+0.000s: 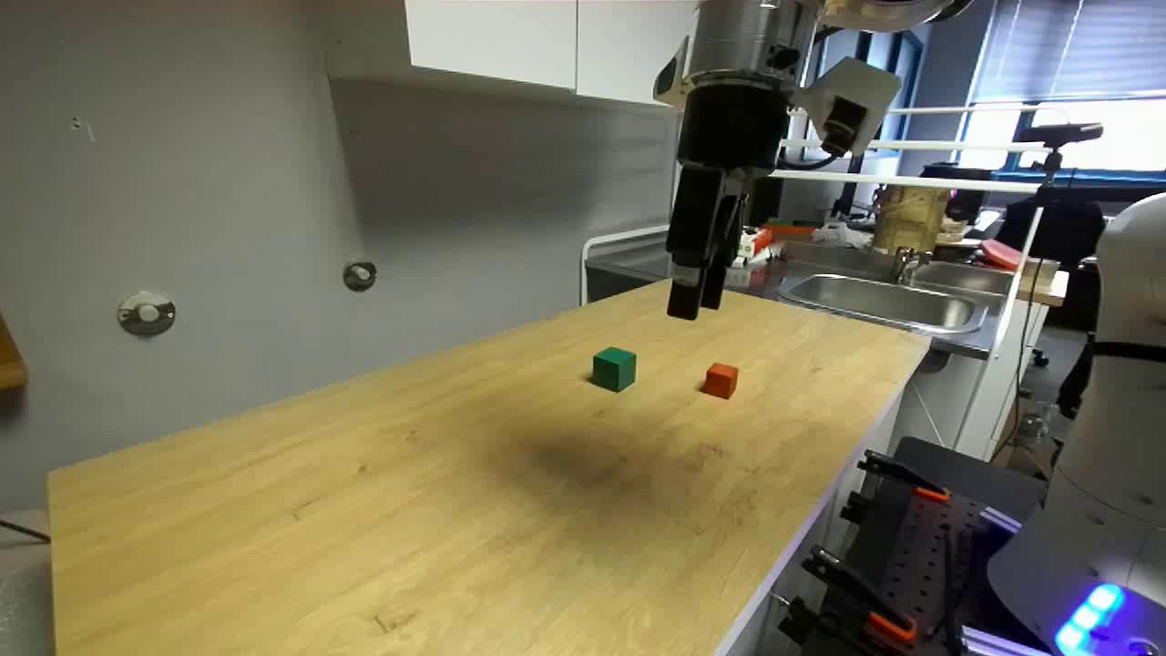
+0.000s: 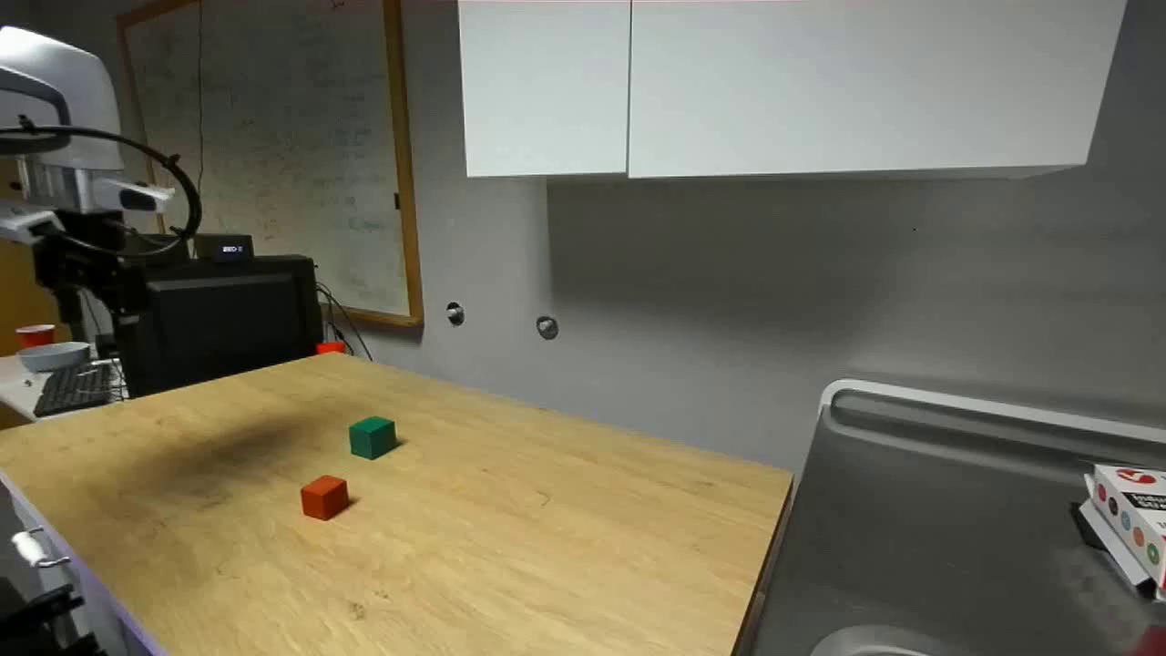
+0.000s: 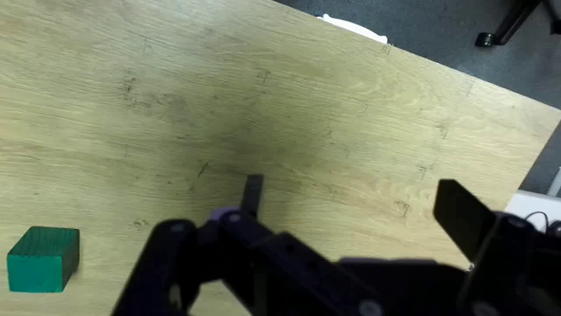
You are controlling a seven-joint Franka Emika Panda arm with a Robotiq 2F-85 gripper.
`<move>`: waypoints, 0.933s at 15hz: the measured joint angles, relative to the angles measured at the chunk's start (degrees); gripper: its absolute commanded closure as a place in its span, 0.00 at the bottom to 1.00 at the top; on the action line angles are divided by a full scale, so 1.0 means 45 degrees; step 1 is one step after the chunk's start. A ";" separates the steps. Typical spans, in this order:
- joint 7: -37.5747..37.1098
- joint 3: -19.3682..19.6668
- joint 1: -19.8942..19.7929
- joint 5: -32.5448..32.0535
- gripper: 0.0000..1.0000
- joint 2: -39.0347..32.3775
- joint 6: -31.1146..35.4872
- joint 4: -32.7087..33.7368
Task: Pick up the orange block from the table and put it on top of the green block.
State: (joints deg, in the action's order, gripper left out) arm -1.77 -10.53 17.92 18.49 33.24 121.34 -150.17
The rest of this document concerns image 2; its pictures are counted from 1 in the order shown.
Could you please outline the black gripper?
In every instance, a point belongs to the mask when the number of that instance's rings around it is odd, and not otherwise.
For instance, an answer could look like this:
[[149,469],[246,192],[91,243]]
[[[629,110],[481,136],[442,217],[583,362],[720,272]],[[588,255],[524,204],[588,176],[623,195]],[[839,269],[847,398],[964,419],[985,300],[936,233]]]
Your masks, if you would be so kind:
[[33,246],[33,272],[37,284],[53,294],[62,319],[80,317],[82,292],[109,313],[133,313],[147,301],[147,250],[149,239],[115,210],[65,216],[62,224]]

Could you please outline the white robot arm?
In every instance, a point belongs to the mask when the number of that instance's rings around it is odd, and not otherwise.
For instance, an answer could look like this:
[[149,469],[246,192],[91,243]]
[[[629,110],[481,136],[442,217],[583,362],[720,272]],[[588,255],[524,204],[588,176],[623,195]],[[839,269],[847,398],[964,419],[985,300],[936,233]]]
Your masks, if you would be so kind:
[[122,136],[104,60],[24,24],[0,30],[0,158],[19,183],[0,235],[33,250],[65,317],[80,292],[133,313],[147,269],[181,258],[200,224],[184,172]]

